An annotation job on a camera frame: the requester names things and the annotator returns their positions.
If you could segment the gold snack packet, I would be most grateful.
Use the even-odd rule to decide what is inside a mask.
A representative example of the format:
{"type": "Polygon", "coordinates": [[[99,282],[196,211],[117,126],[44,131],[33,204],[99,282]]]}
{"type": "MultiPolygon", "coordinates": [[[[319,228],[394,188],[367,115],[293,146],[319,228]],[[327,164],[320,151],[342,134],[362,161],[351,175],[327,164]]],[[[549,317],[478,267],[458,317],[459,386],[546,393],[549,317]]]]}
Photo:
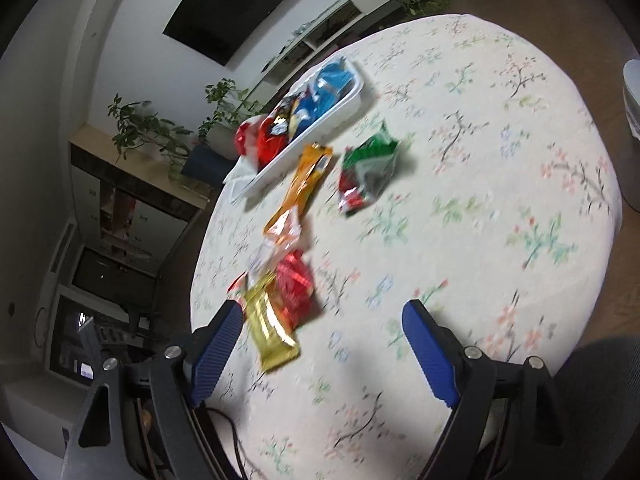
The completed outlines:
{"type": "Polygon", "coordinates": [[[245,294],[245,317],[250,336],[259,353],[260,367],[266,373],[295,360],[300,353],[283,306],[273,272],[264,274],[245,294]]]}

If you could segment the red peach candy packet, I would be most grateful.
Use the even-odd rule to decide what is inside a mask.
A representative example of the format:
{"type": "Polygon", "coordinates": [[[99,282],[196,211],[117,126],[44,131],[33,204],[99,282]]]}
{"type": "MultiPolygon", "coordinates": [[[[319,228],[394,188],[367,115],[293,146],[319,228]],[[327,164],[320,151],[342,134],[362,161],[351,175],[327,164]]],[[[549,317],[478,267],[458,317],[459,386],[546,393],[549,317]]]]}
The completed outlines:
{"type": "Polygon", "coordinates": [[[259,286],[271,287],[276,293],[276,310],[291,328],[297,328],[314,316],[314,276],[301,249],[293,249],[277,256],[266,266],[250,275],[240,274],[228,287],[227,298],[238,302],[246,310],[250,292],[259,286]]]}

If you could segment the clear orange pastry packet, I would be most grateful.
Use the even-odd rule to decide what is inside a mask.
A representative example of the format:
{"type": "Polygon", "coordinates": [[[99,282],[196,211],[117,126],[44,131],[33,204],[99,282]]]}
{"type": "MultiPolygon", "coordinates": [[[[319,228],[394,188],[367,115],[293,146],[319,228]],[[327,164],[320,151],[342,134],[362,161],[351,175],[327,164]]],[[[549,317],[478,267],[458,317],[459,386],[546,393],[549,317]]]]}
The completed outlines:
{"type": "Polygon", "coordinates": [[[278,262],[299,245],[301,235],[298,207],[278,211],[265,226],[262,242],[250,258],[248,284],[255,285],[265,273],[274,270],[278,262]]]}

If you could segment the green red candy packet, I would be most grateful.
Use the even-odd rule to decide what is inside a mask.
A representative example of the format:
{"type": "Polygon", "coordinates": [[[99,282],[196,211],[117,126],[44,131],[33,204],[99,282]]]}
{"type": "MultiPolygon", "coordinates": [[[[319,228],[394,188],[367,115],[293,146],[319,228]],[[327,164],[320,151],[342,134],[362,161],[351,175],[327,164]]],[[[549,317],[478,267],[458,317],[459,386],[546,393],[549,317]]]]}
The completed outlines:
{"type": "Polygon", "coordinates": [[[399,141],[383,120],[378,131],[358,146],[348,146],[338,178],[338,211],[354,214],[374,203],[390,183],[399,155],[399,141]]]}

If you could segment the orange snack packet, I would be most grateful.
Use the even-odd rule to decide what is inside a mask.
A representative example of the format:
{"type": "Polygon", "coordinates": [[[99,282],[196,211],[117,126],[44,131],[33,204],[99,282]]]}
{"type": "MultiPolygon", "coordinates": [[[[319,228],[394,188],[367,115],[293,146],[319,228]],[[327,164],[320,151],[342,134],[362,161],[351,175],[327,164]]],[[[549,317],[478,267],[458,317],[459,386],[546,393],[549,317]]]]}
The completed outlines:
{"type": "Polygon", "coordinates": [[[315,143],[304,147],[283,202],[265,224],[262,234],[274,234],[277,228],[287,223],[299,222],[311,194],[326,174],[332,158],[333,148],[328,146],[315,143]]]}

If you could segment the black coffee snack packet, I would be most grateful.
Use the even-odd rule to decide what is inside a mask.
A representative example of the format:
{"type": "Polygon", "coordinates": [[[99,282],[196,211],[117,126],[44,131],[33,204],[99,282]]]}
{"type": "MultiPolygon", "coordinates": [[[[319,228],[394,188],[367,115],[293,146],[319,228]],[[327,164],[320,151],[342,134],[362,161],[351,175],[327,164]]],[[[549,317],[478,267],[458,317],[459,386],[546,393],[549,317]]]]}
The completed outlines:
{"type": "Polygon", "coordinates": [[[272,123],[269,133],[272,136],[285,136],[288,140],[292,139],[291,122],[297,103],[298,96],[285,96],[274,108],[270,114],[272,123]]]}

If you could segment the light blue snack packet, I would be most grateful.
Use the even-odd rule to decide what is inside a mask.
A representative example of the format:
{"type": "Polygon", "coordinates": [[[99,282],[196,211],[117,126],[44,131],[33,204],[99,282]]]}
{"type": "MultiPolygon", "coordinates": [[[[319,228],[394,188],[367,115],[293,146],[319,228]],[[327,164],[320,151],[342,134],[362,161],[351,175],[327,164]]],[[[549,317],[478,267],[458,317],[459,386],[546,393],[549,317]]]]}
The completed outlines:
{"type": "Polygon", "coordinates": [[[311,86],[314,116],[319,119],[341,101],[352,88],[355,75],[347,67],[346,58],[323,65],[311,86]]]}

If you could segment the white red snack bag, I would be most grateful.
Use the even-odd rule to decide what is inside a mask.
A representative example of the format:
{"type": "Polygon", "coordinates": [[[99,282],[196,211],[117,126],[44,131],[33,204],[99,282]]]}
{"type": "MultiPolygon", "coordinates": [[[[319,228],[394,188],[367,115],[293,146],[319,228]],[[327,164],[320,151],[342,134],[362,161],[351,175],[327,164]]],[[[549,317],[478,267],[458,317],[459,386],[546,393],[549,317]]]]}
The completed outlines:
{"type": "Polygon", "coordinates": [[[265,118],[265,114],[248,118],[236,129],[233,141],[239,158],[224,178],[224,184],[239,178],[254,177],[258,173],[258,132],[265,118]]]}

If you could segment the blue yellow snack packet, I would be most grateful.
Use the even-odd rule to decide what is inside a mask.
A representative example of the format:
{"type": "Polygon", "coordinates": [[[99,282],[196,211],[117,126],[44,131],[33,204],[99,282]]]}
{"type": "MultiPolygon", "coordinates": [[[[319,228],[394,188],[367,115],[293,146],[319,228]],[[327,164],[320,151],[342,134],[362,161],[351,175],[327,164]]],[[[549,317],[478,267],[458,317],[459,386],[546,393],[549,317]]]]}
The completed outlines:
{"type": "Polygon", "coordinates": [[[288,120],[288,140],[293,141],[316,120],[316,102],[309,89],[296,96],[288,120]]]}

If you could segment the white plastic tray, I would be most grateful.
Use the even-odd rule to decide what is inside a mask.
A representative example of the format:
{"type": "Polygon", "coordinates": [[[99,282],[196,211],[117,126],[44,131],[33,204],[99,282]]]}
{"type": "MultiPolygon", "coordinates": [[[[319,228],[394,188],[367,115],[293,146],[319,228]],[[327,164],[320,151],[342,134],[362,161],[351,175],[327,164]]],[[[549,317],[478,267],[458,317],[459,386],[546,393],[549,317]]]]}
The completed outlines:
{"type": "MultiPolygon", "coordinates": [[[[300,92],[303,92],[306,89],[309,89],[311,92],[312,83],[316,79],[320,68],[329,62],[336,61],[338,58],[346,58],[346,56],[337,53],[322,63],[311,67],[310,70],[307,70],[307,73],[304,76],[301,76],[299,80],[292,85],[285,96],[298,96],[300,92]]],[[[225,184],[224,192],[229,195],[231,203],[236,203],[239,200],[242,200],[242,198],[253,197],[267,185],[270,185],[271,182],[281,179],[288,170],[297,164],[306,145],[326,143],[326,140],[332,136],[338,127],[341,127],[345,122],[349,122],[352,119],[352,116],[355,116],[358,113],[358,110],[361,107],[363,79],[358,68],[349,58],[346,58],[346,62],[347,67],[355,75],[354,84],[346,96],[326,112],[326,114],[321,116],[319,119],[316,118],[314,123],[302,134],[296,136],[293,141],[288,140],[286,148],[276,156],[268,166],[265,166],[263,170],[258,169],[256,176],[235,179],[230,183],[225,184]]]]}

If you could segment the floral round tablecloth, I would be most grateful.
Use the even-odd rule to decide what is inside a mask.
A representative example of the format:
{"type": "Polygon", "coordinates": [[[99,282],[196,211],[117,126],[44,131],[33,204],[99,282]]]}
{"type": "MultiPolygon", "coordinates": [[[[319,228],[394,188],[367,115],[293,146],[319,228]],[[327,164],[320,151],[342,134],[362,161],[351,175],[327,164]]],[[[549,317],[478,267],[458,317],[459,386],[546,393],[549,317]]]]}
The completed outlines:
{"type": "Polygon", "coordinates": [[[305,214],[318,318],[299,357],[264,373],[243,334],[210,398],[252,479],[413,479],[449,416],[401,326],[423,302],[462,344],[558,370],[599,295],[622,200],[574,82],[514,32],[468,14],[385,29],[344,51],[364,115],[336,156],[386,129],[390,184],[345,216],[338,175],[305,214]]]}

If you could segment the tall plant dark pot left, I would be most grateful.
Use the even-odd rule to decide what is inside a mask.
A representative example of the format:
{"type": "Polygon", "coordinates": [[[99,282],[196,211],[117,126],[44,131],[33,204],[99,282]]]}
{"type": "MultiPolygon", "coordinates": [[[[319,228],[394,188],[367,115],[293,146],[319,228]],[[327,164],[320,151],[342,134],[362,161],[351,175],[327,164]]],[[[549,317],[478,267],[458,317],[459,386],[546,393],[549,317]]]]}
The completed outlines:
{"type": "Polygon", "coordinates": [[[113,143],[121,158],[144,146],[153,145],[168,163],[171,180],[202,182],[221,188],[234,162],[216,152],[206,133],[195,134],[170,119],[158,116],[150,101],[124,103],[116,93],[107,107],[107,116],[116,122],[113,143]]]}

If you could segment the trailing pothos plant left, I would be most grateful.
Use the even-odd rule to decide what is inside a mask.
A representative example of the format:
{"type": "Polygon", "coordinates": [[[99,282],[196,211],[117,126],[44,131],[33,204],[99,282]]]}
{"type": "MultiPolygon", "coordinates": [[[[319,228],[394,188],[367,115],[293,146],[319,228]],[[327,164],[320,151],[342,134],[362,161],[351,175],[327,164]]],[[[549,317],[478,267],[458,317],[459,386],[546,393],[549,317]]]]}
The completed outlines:
{"type": "Polygon", "coordinates": [[[239,88],[231,78],[206,84],[204,91],[206,102],[212,109],[198,127],[201,143],[213,128],[222,127],[235,132],[242,122],[259,115],[264,109],[264,104],[252,98],[249,88],[239,88]]]}

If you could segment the white tv console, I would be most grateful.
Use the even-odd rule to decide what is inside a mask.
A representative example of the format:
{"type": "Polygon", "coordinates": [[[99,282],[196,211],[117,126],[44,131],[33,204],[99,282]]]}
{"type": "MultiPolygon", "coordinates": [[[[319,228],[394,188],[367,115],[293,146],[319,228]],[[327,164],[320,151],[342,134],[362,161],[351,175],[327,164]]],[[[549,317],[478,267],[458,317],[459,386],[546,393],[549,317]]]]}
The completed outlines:
{"type": "Polygon", "coordinates": [[[250,86],[252,98],[267,103],[285,84],[326,54],[359,26],[392,12],[394,0],[336,0],[313,20],[300,25],[250,86]]]}

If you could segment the black wall television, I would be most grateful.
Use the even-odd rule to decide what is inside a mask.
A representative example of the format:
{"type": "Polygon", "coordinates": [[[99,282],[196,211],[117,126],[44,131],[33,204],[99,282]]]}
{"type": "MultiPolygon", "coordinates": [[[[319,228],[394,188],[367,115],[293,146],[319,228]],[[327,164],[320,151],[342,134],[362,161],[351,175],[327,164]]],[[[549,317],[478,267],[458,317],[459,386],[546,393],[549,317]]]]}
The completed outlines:
{"type": "Polygon", "coordinates": [[[163,34],[225,66],[284,0],[181,0],[163,34]]]}

